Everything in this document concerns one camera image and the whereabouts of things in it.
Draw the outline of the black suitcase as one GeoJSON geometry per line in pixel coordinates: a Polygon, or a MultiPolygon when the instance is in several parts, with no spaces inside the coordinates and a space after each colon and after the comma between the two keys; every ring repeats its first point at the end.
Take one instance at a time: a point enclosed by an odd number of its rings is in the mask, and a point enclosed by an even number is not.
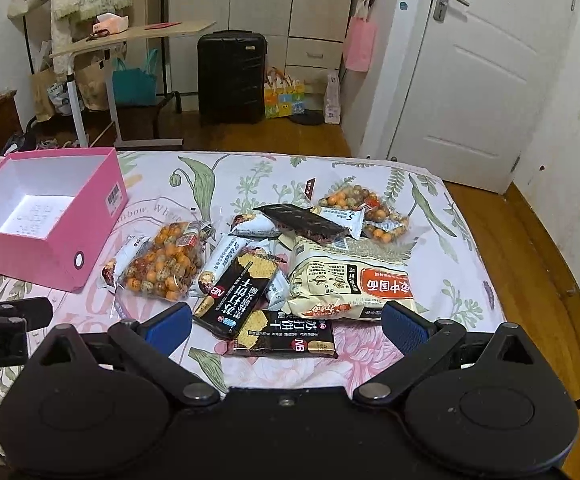
{"type": "Polygon", "coordinates": [[[256,124],[264,117],[267,40],[226,29],[199,38],[198,104],[202,124],[256,124]]]}

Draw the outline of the colourful gift bag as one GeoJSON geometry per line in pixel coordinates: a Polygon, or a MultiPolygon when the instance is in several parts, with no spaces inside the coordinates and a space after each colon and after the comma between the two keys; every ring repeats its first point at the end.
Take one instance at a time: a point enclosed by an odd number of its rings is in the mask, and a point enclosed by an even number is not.
{"type": "Polygon", "coordinates": [[[264,112],[266,119],[303,115],[304,81],[272,67],[264,79],[264,112]]]}

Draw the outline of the teal tote bag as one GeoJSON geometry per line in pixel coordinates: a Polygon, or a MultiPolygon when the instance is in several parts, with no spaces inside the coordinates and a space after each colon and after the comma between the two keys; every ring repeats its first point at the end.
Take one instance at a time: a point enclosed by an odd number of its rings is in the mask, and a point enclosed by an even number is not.
{"type": "Polygon", "coordinates": [[[112,60],[112,84],[115,103],[124,106],[156,104],[156,76],[160,67],[160,52],[152,49],[141,67],[127,67],[122,58],[112,60]]]}

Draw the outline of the black cracker pack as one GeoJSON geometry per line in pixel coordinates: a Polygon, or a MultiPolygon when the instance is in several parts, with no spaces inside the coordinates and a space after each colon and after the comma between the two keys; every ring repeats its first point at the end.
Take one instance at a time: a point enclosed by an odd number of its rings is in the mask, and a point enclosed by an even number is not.
{"type": "Polygon", "coordinates": [[[256,310],[228,344],[228,356],[328,358],[337,355],[330,321],[296,318],[281,311],[256,310]]]}
{"type": "Polygon", "coordinates": [[[218,338],[235,339],[277,271],[273,257],[243,250],[194,310],[194,320],[218,338]]]}

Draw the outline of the white door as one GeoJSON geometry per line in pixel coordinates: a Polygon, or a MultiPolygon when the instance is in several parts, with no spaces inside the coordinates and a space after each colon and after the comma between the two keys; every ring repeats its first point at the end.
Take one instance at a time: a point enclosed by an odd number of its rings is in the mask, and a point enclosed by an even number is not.
{"type": "Polygon", "coordinates": [[[504,192],[558,72],[572,0],[451,1],[426,29],[391,154],[454,183],[504,192]]]}

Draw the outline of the white wardrobe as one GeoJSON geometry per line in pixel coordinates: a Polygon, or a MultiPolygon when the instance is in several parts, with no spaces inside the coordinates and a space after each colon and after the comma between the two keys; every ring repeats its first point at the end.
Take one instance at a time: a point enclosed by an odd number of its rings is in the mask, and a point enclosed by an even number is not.
{"type": "Polygon", "coordinates": [[[304,81],[307,106],[322,107],[327,73],[341,65],[352,0],[168,0],[172,21],[210,21],[212,32],[252,30],[269,66],[304,81]]]}

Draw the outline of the floral bed sheet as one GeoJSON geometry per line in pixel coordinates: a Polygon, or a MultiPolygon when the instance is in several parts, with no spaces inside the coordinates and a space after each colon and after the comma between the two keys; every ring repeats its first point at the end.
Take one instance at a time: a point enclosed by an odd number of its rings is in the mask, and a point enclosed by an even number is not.
{"type": "MultiPolygon", "coordinates": [[[[228,234],[237,214],[292,204],[312,208],[340,185],[369,188],[400,214],[409,216],[405,235],[392,244],[412,246],[407,260],[414,312],[428,321],[449,318],[474,332],[491,333],[503,322],[476,243],[443,182],[426,170],[397,162],[344,162],[316,157],[208,152],[116,152],[128,196],[122,214],[78,292],[48,288],[0,274],[0,302],[46,297],[52,322],[80,333],[103,333],[127,314],[145,321],[175,304],[102,286],[101,269],[132,234],[153,237],[164,223],[205,221],[214,233],[205,243],[203,264],[228,234]]],[[[243,250],[285,255],[292,231],[277,238],[247,238],[243,250]]],[[[228,356],[233,341],[218,338],[196,321],[173,360],[220,392],[230,388],[318,388],[353,390],[394,364],[403,353],[386,338],[380,320],[330,321],[337,357],[272,358],[228,356]]]]}

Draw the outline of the white snack bar top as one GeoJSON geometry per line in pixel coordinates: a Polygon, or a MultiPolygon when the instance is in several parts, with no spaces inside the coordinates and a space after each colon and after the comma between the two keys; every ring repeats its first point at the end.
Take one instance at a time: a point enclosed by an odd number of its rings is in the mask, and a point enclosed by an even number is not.
{"type": "Polygon", "coordinates": [[[232,219],[229,234],[247,238],[277,238],[281,230],[276,224],[259,211],[250,214],[237,214],[232,219]]]}

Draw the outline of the pink paper bag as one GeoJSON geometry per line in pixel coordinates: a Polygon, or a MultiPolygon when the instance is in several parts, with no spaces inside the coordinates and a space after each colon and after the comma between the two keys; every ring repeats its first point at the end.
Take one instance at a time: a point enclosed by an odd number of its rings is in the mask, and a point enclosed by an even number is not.
{"type": "Polygon", "coordinates": [[[368,72],[377,30],[375,23],[352,16],[343,44],[343,61],[347,70],[356,73],[368,72]]]}

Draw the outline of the white plastic bag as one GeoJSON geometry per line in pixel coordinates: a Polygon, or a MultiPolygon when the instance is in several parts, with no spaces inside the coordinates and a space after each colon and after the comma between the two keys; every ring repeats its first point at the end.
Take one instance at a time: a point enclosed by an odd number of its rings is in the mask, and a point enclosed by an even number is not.
{"type": "Polygon", "coordinates": [[[324,121],[328,125],[339,125],[341,121],[340,80],[336,70],[327,74],[324,93],[324,121]]]}

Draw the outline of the pink cardboard box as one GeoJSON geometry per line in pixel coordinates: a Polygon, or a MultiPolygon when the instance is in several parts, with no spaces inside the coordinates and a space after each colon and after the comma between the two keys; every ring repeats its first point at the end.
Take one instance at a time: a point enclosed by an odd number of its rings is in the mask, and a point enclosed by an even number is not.
{"type": "Polygon", "coordinates": [[[57,148],[4,157],[0,274],[78,292],[127,201],[113,148],[57,148]]]}

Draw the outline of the beige noodle package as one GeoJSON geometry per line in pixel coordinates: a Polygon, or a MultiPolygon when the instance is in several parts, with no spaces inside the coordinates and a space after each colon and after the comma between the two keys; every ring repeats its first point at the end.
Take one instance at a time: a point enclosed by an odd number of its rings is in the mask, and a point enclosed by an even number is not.
{"type": "Polygon", "coordinates": [[[322,245],[303,236],[294,240],[282,310],[304,320],[380,320],[395,301],[416,309],[409,283],[409,244],[382,247],[345,237],[322,245]]]}

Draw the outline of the white snack bar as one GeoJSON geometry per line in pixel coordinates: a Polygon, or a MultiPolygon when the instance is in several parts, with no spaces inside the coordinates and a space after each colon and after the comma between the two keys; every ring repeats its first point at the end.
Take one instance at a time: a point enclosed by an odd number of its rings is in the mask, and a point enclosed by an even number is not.
{"type": "Polygon", "coordinates": [[[202,266],[198,278],[192,283],[191,296],[201,297],[208,294],[248,243],[244,237],[224,235],[202,266]]]}
{"type": "Polygon", "coordinates": [[[265,292],[267,309],[269,311],[279,311],[284,306],[290,294],[288,280],[289,263],[285,255],[276,255],[269,252],[266,257],[277,265],[277,271],[265,292]]]}
{"type": "Polygon", "coordinates": [[[354,240],[362,237],[364,213],[360,210],[337,209],[333,207],[316,206],[312,208],[314,214],[327,219],[348,230],[348,235],[354,240]]]}
{"type": "Polygon", "coordinates": [[[250,214],[237,214],[232,219],[229,234],[247,238],[277,238],[281,230],[276,224],[259,211],[250,214]]]}
{"type": "Polygon", "coordinates": [[[148,241],[149,237],[145,235],[129,235],[114,256],[104,264],[101,269],[101,279],[102,286],[108,292],[115,292],[121,285],[121,278],[126,268],[148,241]]]}

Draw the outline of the brown paper bag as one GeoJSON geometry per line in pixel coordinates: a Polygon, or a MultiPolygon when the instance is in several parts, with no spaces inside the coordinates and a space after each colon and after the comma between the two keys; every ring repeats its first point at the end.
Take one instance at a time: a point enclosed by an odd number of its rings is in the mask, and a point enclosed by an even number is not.
{"type": "Polygon", "coordinates": [[[46,68],[32,75],[30,83],[34,113],[38,122],[48,122],[56,115],[71,115],[66,80],[59,77],[52,68],[46,68]]]}

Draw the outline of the wooden rolling side table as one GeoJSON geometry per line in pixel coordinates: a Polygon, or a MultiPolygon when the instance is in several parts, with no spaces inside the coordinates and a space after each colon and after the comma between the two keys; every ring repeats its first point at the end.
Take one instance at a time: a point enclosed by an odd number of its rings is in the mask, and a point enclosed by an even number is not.
{"type": "Polygon", "coordinates": [[[114,58],[112,53],[114,49],[123,47],[133,40],[159,40],[163,42],[172,37],[196,36],[210,29],[214,24],[213,21],[203,20],[133,26],[118,34],[97,34],[84,38],[54,52],[51,55],[53,58],[62,58],[63,56],[66,58],[66,88],[68,89],[70,113],[74,122],[77,144],[81,148],[91,148],[96,142],[89,139],[84,126],[80,104],[80,99],[84,94],[77,88],[74,62],[83,54],[101,52],[104,58],[100,62],[100,70],[104,73],[108,110],[111,118],[108,127],[115,131],[114,147],[120,151],[176,151],[183,148],[184,140],[181,138],[163,139],[160,137],[158,116],[152,118],[151,138],[125,140],[122,137],[118,110],[116,109],[118,101],[115,97],[115,90],[121,91],[122,98],[126,99],[128,104],[147,104],[154,106],[157,112],[160,112],[169,102],[174,102],[176,113],[180,113],[183,95],[175,90],[165,90],[163,93],[156,91],[156,69],[165,66],[159,61],[158,52],[148,53],[146,64],[142,70],[129,70],[121,60],[114,58]]]}

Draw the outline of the pink tissue box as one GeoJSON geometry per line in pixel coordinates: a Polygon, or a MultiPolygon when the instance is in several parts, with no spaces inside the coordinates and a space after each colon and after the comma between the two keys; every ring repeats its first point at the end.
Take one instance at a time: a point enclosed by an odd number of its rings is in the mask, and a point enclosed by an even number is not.
{"type": "Polygon", "coordinates": [[[96,36],[116,35],[125,32],[130,24],[127,16],[114,13],[104,13],[97,16],[97,21],[92,25],[92,33],[96,36]]]}

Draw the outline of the dark chocolate bar pack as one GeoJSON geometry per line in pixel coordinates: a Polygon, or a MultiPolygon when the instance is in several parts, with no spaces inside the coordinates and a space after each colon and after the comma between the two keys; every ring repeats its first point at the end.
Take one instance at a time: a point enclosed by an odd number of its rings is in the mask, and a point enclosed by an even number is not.
{"type": "Polygon", "coordinates": [[[296,205],[265,205],[255,208],[255,211],[264,214],[283,231],[292,231],[297,236],[303,236],[321,245],[343,240],[350,235],[350,230],[345,226],[339,226],[336,222],[296,205]]]}

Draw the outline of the coated peanuts bag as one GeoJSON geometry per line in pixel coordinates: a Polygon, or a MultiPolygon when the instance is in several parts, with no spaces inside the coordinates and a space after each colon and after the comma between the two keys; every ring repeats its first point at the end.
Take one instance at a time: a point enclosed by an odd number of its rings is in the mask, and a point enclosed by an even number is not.
{"type": "Polygon", "coordinates": [[[214,228],[205,221],[164,223],[153,237],[143,238],[123,263],[116,286],[168,302],[183,300],[203,264],[205,243],[214,228]]]}
{"type": "Polygon", "coordinates": [[[363,211],[362,237],[385,245],[395,243],[409,228],[409,216],[400,214],[377,193],[359,184],[340,185],[322,196],[316,206],[363,211]]]}

